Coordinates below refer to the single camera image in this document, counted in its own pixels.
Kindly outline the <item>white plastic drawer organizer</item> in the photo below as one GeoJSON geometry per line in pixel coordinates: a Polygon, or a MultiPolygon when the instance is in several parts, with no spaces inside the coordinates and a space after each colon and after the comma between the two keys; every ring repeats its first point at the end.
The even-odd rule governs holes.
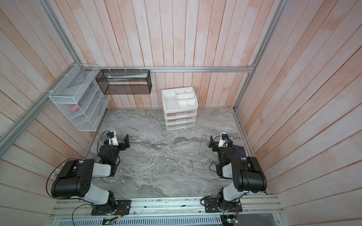
{"type": "Polygon", "coordinates": [[[198,100],[193,87],[161,91],[166,129],[187,129],[196,125],[198,100]]]}

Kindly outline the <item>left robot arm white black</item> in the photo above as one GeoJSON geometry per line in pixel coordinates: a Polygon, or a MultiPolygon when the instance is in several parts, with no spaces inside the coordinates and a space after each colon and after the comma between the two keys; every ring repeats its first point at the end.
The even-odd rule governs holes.
{"type": "Polygon", "coordinates": [[[118,142],[114,131],[106,131],[107,139],[98,148],[100,162],[94,159],[68,159],[55,178],[50,197],[56,199],[80,199],[91,207],[92,216],[128,215],[130,200],[117,200],[112,191],[104,190],[92,183],[93,178],[108,178],[116,174],[121,162],[120,152],[130,147],[129,136],[118,142]]]}

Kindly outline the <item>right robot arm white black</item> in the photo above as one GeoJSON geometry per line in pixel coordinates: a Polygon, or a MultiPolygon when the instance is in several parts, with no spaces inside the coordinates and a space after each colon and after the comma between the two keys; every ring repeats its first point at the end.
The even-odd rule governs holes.
{"type": "Polygon", "coordinates": [[[227,187],[221,188],[217,197],[206,197],[204,202],[206,212],[241,211],[237,202],[249,193],[264,192],[267,189],[267,179],[255,157],[245,157],[239,154],[245,148],[233,145],[229,135],[222,133],[210,137],[208,147],[218,154],[218,163],[214,170],[223,179],[231,179],[227,187]]]}

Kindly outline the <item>dark purple notebook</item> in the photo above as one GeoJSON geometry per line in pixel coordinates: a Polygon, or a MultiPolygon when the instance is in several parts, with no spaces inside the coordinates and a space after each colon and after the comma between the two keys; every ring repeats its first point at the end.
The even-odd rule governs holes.
{"type": "Polygon", "coordinates": [[[246,158],[246,151],[245,148],[242,146],[237,146],[237,145],[232,145],[232,148],[234,149],[234,154],[235,156],[238,156],[240,158],[246,158]]]}

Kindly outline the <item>pink eraser block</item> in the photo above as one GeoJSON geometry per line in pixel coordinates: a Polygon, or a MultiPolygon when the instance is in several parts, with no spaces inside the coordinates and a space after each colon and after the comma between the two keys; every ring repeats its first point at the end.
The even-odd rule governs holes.
{"type": "Polygon", "coordinates": [[[75,112],[75,111],[77,111],[79,108],[80,108],[80,104],[75,104],[75,105],[73,105],[71,108],[70,108],[70,110],[72,111],[72,112],[75,112]]]}

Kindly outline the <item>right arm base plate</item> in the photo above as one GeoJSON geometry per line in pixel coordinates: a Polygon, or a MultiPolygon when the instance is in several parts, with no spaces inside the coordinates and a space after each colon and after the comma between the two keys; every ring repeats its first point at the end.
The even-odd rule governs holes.
{"type": "Polygon", "coordinates": [[[234,199],[231,202],[223,198],[206,196],[200,200],[200,204],[204,206],[206,213],[240,213],[243,212],[239,199],[234,199]]]}

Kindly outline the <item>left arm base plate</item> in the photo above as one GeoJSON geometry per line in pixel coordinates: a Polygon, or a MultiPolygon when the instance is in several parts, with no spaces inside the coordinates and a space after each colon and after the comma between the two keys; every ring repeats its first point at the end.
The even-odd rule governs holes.
{"type": "Polygon", "coordinates": [[[92,207],[92,216],[103,215],[128,215],[131,207],[131,200],[114,200],[104,205],[95,205],[92,207]]]}

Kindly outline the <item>aluminium mounting rail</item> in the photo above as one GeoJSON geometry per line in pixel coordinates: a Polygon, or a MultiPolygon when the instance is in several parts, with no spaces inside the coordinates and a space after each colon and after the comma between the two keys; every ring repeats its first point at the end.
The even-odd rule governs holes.
{"type": "MultiPolygon", "coordinates": [[[[116,210],[128,211],[128,217],[207,215],[205,207],[200,204],[201,197],[166,197],[166,198],[132,198],[131,204],[116,210]]],[[[258,214],[283,213],[284,210],[276,195],[245,195],[236,204],[234,210],[219,211],[211,214],[258,214]]],[[[92,208],[86,202],[74,199],[57,201],[50,219],[60,218],[94,218],[92,208]]]]}

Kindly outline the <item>horizontal aluminium frame bar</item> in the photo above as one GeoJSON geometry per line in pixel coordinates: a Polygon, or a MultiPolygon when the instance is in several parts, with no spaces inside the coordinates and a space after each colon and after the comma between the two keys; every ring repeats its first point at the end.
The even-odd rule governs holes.
{"type": "Polygon", "coordinates": [[[253,67],[248,66],[140,66],[140,67],[97,67],[99,70],[149,70],[151,73],[250,73],[253,67]]]}

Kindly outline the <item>left aluminium frame bar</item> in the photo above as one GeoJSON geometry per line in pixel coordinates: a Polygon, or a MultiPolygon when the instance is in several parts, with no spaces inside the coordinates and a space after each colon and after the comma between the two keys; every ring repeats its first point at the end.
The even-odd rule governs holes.
{"type": "Polygon", "coordinates": [[[33,122],[33,120],[39,115],[39,113],[50,102],[50,94],[55,88],[69,76],[69,73],[78,65],[78,62],[73,62],[55,81],[55,83],[42,93],[32,106],[23,113],[18,121],[16,121],[1,137],[1,157],[10,149],[10,147],[19,139],[20,135],[27,129],[27,127],[33,122]]]}

